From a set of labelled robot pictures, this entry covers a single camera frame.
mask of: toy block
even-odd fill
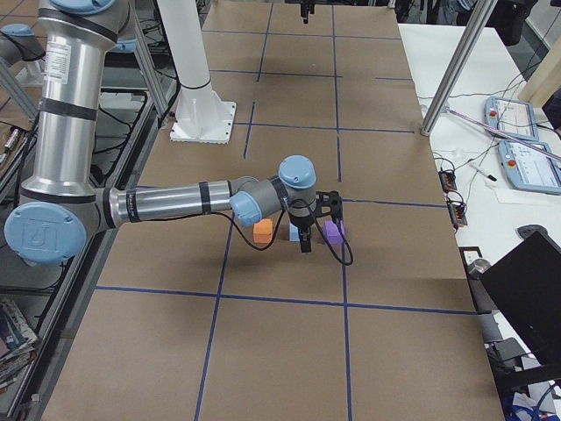
[[[253,226],[253,242],[257,244],[268,244],[273,239],[273,220],[261,219]]]
[[[343,221],[341,221],[341,232],[344,234]],[[341,234],[333,221],[325,221],[323,223],[323,235],[325,235],[325,238],[332,246],[343,244],[343,237],[341,237]]]
[[[290,241],[300,241],[300,238],[298,237],[298,228],[292,224],[288,227],[288,239]]]

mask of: metal pole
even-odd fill
[[[37,115],[37,104],[18,83],[18,80],[10,73],[2,60],[0,60],[0,86],[6,89],[11,99],[16,101],[30,120]]]
[[[438,117],[442,112],[450,93],[454,89],[456,82],[467,59],[469,59],[475,44],[477,43],[483,28],[489,20],[494,6],[498,0],[479,0],[475,6],[472,17],[464,29],[464,34],[456,47],[456,51],[450,60],[450,64],[444,73],[440,86],[438,86],[432,103],[430,103],[427,115],[424,118],[421,134],[429,136],[430,132],[437,123]]]
[[[161,88],[160,79],[154,70],[152,56],[150,55],[150,50],[146,44],[146,39],[144,38],[144,33],[142,32],[136,13],[134,13],[134,33],[137,37],[137,47],[134,50],[134,55],[137,58],[140,70],[142,70],[142,75],[144,76],[150,95],[152,95],[156,111],[158,115],[163,118],[165,117],[164,114],[167,109],[166,96],[164,95],[164,90]]]

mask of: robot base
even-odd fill
[[[177,142],[228,143],[236,116],[236,103],[224,102],[211,91],[210,101],[180,97],[170,138]]]

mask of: robotic arm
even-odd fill
[[[298,227],[301,250],[311,251],[311,226],[328,215],[340,221],[341,201],[337,192],[316,193],[314,167],[300,155],[286,158],[264,181],[127,191],[91,186],[103,59],[118,35],[130,32],[134,13],[129,0],[39,0],[48,38],[37,155],[32,177],[21,186],[22,204],[4,227],[10,247],[27,260],[55,264],[78,254],[98,232],[126,222],[233,209],[249,226],[284,209]]]

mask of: white table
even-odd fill
[[[419,97],[434,96],[450,58],[458,44],[464,28],[456,26],[400,25],[403,44],[416,92]],[[520,71],[501,43],[494,29],[486,28],[472,55],[465,65],[452,95],[501,93],[515,79],[516,89],[511,89],[505,98],[517,99],[524,86]],[[488,95],[450,98],[451,109],[483,121],[484,104]],[[430,99],[419,98],[421,105],[430,105]],[[541,109],[535,109],[538,122],[547,118]],[[540,140],[547,142],[554,153],[561,153],[561,141],[554,132],[540,129]],[[435,153],[449,159],[457,167],[477,157],[492,142],[490,134],[460,118],[443,115],[430,135],[430,144]],[[450,166],[443,163],[443,168]],[[539,224],[561,244],[561,196],[529,193],[514,190],[501,169],[496,148],[483,161],[482,168],[497,178],[497,182],[476,174],[469,165],[456,173],[458,191],[468,197],[469,184],[473,180],[467,207],[468,226],[458,230],[458,246],[478,246],[483,257],[494,264],[522,241],[516,228],[521,225]],[[504,338],[518,338],[515,331],[499,313],[495,316]],[[556,401],[557,413],[561,404]]]

